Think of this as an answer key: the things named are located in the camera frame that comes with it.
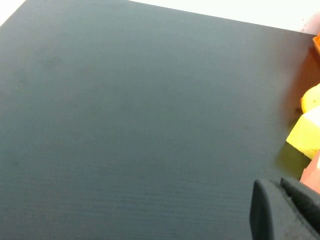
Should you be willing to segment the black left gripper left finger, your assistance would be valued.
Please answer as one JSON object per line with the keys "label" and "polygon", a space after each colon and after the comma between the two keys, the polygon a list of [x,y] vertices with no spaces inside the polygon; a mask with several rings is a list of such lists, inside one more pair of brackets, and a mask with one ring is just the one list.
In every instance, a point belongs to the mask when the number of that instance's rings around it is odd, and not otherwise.
{"label": "black left gripper left finger", "polygon": [[280,182],[253,184],[249,223],[254,240],[318,240],[320,232],[304,219]]}

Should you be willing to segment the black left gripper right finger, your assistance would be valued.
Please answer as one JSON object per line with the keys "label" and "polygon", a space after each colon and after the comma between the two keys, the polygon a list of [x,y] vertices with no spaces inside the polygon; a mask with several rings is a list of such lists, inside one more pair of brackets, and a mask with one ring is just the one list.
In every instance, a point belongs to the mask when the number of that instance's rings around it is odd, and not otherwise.
{"label": "black left gripper right finger", "polygon": [[320,231],[320,194],[294,178],[280,180],[280,186],[291,198],[304,219],[316,231]]}

